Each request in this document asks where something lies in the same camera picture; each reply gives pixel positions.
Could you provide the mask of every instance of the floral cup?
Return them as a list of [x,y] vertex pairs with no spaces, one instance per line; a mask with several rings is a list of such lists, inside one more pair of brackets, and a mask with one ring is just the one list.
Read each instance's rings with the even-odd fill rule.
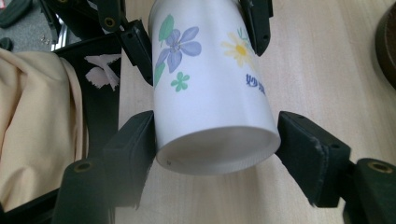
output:
[[237,0],[157,0],[149,32],[160,165],[216,175],[275,153],[280,138]]

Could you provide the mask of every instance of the cloth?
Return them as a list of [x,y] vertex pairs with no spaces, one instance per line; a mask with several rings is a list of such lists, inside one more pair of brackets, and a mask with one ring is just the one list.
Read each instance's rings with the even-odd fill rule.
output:
[[49,52],[0,49],[0,202],[5,211],[59,188],[84,157],[81,90]]

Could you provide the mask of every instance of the table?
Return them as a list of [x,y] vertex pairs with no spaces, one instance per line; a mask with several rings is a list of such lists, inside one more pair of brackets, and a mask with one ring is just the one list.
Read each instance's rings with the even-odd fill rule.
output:
[[[153,0],[128,0],[146,24]],[[352,148],[351,160],[396,163],[396,90],[375,57],[375,29],[394,0],[274,0],[272,39],[260,57],[277,121],[286,110],[312,119]],[[153,108],[153,89],[122,56],[120,126]],[[343,223],[338,208],[311,207],[277,156],[228,175],[180,175],[156,161],[138,210],[117,223]]]

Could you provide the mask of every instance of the green clover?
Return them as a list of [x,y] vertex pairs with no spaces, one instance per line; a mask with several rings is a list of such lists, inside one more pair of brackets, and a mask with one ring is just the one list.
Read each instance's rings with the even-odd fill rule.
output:
[[177,80],[173,80],[171,86],[176,86],[176,91],[184,91],[189,87],[187,83],[185,83],[189,79],[189,75],[184,76],[182,72],[179,72],[177,73]]

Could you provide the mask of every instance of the gray floor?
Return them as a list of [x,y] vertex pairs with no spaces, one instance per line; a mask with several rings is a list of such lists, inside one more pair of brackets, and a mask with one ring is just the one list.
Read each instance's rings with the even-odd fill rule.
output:
[[[5,0],[6,6],[11,0]],[[50,27],[37,0],[33,0],[32,8],[19,21],[7,29],[0,28],[0,39],[9,37],[14,45],[12,52],[20,51],[50,51]],[[73,35],[69,36],[69,43],[79,41]]]

